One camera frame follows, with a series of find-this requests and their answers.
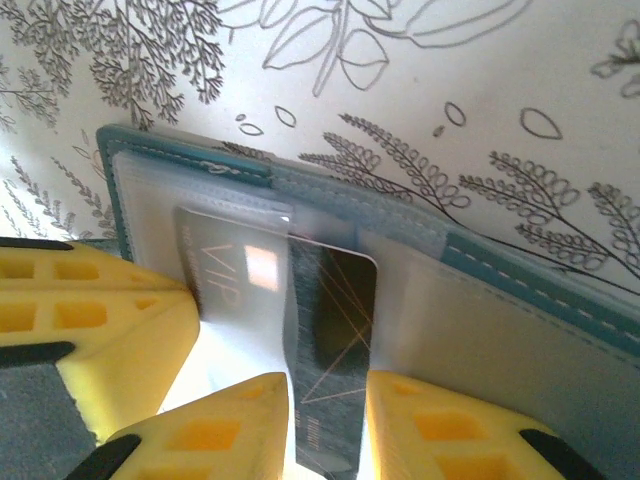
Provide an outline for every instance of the botanical print wallpaper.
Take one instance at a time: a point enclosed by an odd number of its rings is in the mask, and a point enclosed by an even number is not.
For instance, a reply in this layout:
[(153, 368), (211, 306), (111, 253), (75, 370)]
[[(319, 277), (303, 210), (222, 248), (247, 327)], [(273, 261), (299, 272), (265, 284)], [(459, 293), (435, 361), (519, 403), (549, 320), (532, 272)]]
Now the botanical print wallpaper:
[(637, 1), (0, 0), (0, 234), (114, 236), (111, 122), (320, 165), (640, 303)]

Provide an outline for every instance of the black rubber pad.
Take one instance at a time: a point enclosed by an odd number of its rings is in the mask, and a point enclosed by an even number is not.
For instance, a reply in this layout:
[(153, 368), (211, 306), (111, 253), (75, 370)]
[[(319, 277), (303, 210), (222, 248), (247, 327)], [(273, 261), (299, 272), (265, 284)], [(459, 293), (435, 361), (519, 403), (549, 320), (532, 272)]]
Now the black rubber pad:
[(70, 243), (36, 238), (0, 237), (0, 247), (32, 248), (36, 250), (73, 250), (73, 245)]
[(64, 480), (109, 480), (141, 441), (138, 435), (129, 434), (105, 443)]
[(95, 448), (54, 363), (71, 351), (68, 342), (0, 348), (0, 480), (60, 480)]
[(606, 480), (561, 438), (535, 429), (521, 430), (520, 436), (567, 480)]

